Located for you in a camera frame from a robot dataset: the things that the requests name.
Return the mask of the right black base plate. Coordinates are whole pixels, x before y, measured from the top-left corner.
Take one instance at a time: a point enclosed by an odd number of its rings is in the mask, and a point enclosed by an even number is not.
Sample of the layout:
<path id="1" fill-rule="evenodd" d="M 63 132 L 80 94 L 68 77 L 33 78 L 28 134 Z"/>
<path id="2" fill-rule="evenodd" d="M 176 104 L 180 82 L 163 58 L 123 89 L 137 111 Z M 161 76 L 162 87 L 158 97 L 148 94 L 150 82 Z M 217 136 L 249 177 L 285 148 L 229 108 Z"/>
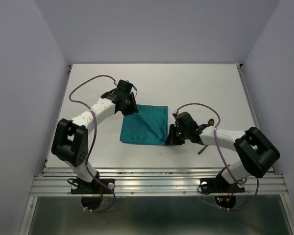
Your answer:
<path id="1" fill-rule="evenodd" d="M 229 184 L 223 178 L 201 178 L 200 184 L 197 187 L 197 191 L 204 195 L 209 195 L 211 193 L 229 193 L 234 191 L 234 193 L 243 193 L 245 188 L 240 188 L 237 184 Z"/>

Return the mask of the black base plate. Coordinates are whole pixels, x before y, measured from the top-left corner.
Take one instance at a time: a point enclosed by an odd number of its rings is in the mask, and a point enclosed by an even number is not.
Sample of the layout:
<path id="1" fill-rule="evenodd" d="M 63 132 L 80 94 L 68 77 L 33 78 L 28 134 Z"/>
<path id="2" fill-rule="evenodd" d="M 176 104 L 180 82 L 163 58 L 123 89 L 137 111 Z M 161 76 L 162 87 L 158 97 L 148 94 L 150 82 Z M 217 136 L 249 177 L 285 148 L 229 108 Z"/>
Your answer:
<path id="1" fill-rule="evenodd" d="M 112 194 L 114 191 L 114 189 L 103 187 L 95 180 L 88 183 L 79 178 L 69 178 L 67 183 L 71 185 L 71 194 L 73 195 Z"/>
<path id="2" fill-rule="evenodd" d="M 243 193 L 245 188 L 240 188 L 237 184 L 229 184 L 223 178 L 201 178 L 200 184 L 197 187 L 197 191 L 204 195 L 209 195 L 211 193 L 229 193 L 234 191 L 234 193 Z"/>

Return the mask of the brown wooden fork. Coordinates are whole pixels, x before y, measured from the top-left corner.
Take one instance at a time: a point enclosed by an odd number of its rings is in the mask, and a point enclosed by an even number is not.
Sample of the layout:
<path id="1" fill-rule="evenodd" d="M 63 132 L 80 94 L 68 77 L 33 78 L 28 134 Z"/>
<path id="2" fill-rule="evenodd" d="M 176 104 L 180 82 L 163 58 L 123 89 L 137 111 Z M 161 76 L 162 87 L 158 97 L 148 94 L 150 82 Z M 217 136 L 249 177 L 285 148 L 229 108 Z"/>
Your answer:
<path id="1" fill-rule="evenodd" d="M 200 155 L 200 154 L 202 154 L 204 151 L 205 151 L 205 149 L 207 148 L 208 146 L 207 145 L 205 145 L 199 152 L 198 152 L 198 155 Z"/>

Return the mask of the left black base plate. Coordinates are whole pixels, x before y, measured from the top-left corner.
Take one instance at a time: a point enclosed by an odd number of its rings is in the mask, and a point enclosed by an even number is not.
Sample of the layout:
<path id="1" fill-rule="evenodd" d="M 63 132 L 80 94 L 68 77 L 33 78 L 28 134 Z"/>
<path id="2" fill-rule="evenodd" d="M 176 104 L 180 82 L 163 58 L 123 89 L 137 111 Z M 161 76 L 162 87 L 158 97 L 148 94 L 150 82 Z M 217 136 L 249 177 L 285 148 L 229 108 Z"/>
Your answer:
<path id="1" fill-rule="evenodd" d="M 88 183 L 79 178 L 69 178 L 67 183 L 71 185 L 71 194 L 73 195 L 112 194 L 114 191 L 114 189 L 103 187 L 95 180 Z"/>

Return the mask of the aluminium frame rail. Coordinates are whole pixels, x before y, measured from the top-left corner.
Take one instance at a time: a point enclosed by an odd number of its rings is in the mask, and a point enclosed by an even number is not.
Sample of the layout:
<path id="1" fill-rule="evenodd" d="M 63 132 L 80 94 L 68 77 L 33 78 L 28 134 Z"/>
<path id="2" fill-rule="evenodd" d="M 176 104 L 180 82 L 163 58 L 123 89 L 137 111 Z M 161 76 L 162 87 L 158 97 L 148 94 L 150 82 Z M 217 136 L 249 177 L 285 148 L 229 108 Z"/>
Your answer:
<path id="1" fill-rule="evenodd" d="M 214 177 L 220 168 L 99 168 L 102 179 L 115 180 L 117 197 L 131 196 L 196 196 L 201 178 Z M 46 167 L 32 182 L 30 196 L 70 196 L 67 179 L 75 175 L 68 167 Z M 256 186 L 259 195 L 288 194 L 284 177 L 270 170 L 256 182 L 250 177 L 245 184 L 245 195 L 253 195 Z"/>

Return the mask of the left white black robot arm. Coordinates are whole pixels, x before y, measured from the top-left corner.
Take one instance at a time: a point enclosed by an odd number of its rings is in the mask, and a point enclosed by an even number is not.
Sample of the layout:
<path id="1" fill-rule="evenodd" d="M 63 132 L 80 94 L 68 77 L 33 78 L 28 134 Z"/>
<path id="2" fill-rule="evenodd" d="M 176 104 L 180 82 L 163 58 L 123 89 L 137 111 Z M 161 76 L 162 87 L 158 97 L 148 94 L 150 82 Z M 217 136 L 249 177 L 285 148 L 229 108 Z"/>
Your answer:
<path id="1" fill-rule="evenodd" d="M 89 144 L 88 136 L 97 126 L 117 112 L 124 116 L 138 113 L 135 95 L 131 88 L 115 88 L 104 93 L 93 106 L 86 106 L 87 110 L 72 119 L 59 120 L 51 152 L 59 160 L 65 162 L 82 180 L 82 187 L 89 193 L 96 192 L 99 180 L 95 178 L 97 171 L 89 163 L 89 155 L 94 143 Z"/>

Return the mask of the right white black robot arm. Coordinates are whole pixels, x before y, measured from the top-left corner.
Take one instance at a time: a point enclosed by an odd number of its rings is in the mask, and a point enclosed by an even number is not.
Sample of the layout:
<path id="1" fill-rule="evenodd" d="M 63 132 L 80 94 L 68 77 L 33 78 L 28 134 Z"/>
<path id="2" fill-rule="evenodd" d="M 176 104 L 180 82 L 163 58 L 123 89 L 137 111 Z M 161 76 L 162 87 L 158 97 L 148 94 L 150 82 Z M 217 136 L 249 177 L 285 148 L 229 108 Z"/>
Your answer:
<path id="1" fill-rule="evenodd" d="M 216 146 L 225 170 L 216 178 L 216 187 L 227 191 L 249 176 L 262 178 L 280 158 L 280 152 L 256 127 L 246 131 L 217 129 L 208 124 L 171 124 L 165 145 L 182 145 L 186 140 L 204 146 Z M 235 151 L 239 161 L 227 164 L 221 149 Z"/>

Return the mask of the brown wooden spoon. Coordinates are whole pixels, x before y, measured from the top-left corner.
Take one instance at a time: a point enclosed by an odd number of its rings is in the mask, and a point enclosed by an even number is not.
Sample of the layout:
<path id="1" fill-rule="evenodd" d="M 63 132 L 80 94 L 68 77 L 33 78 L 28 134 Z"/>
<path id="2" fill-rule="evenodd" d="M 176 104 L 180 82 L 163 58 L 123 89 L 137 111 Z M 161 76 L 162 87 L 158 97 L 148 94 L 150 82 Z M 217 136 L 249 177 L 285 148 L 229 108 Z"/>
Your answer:
<path id="1" fill-rule="evenodd" d="M 213 118 L 208 120 L 208 125 L 209 126 L 215 126 L 215 120 Z"/>

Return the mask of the teal cloth napkin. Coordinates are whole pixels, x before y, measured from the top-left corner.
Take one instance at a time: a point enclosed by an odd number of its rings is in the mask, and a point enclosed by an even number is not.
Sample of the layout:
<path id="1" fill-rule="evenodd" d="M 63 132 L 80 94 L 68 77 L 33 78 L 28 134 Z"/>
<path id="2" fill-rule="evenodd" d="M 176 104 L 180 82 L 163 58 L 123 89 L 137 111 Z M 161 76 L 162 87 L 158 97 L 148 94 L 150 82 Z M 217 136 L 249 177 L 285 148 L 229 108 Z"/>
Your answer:
<path id="1" fill-rule="evenodd" d="M 164 146 L 168 136 L 168 107 L 138 105 L 138 112 L 124 116 L 120 141 L 127 144 Z"/>

